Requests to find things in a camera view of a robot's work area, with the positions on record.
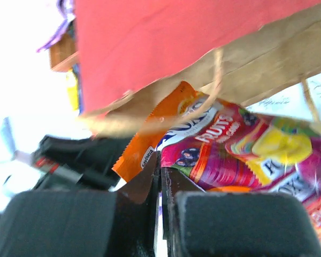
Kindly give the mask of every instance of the orange candy wrapper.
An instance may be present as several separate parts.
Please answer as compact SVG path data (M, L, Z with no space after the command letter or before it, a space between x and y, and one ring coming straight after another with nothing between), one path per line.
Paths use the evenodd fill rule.
M166 97L145 122L155 118L163 119L182 112L180 108L189 105L190 99L196 96L196 91L186 82L182 82L168 97ZM113 170L126 182L129 182L143 170L151 154L167 130L156 134L137 133L130 141L122 156L113 166Z
M195 111L207 98L182 82L147 118ZM153 135L137 133L113 170L127 182L154 151L206 191L285 193L308 209L321 238L321 135L296 121L249 113L217 99L195 120Z

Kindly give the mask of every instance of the black currant graphic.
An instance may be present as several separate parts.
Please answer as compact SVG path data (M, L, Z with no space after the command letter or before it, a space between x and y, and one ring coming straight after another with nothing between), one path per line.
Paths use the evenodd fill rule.
M176 164L182 167L188 167L187 160L185 158L177 159Z
M244 112L243 114L241 114L241 116L244 119L245 125L247 125L247 126L255 125L258 120L257 116L255 116L249 112Z
M197 161L200 155L200 149L199 148L184 149L181 152L181 154L182 154L182 157L185 159Z
M196 162L189 162L189 163L188 163L188 166L189 166L189 167L194 167L195 165L196 165Z

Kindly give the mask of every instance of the yellow candy graphic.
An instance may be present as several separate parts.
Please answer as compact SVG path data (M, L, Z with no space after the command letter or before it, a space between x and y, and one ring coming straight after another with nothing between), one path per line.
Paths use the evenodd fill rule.
M311 142L305 134L286 134L275 127L268 130L253 145L252 152L262 158L293 165L311 153Z

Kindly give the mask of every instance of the black cushion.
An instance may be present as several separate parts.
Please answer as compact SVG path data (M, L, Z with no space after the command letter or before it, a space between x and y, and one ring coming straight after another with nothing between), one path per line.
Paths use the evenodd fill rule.
M272 194L177 194L184 256L321 257L302 204Z
M101 191L20 193L0 217L0 257L103 257L115 205Z

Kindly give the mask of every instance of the twisted paper handle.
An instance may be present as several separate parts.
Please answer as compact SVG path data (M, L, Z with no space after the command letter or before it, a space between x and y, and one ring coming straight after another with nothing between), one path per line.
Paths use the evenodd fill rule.
M78 120L84 122L88 128L97 133L97 136L101 137L128 137L134 135L136 132L141 134L157 133L159 131L168 130L170 127L185 123L189 120L197 118L200 114L207 111L216 100L220 88L222 79L222 49L215 49L215 86L207 98L207 100L194 112L188 114L184 117L167 117L167 118L155 118L147 123L145 123L144 118L130 118L127 116L118 117L105 117L103 119L98 119L97 115L106 113L108 111L114 110L129 100L132 99L133 95L127 95L125 98L117 103L113 103L106 108L95 110L89 112L85 115L78 117Z

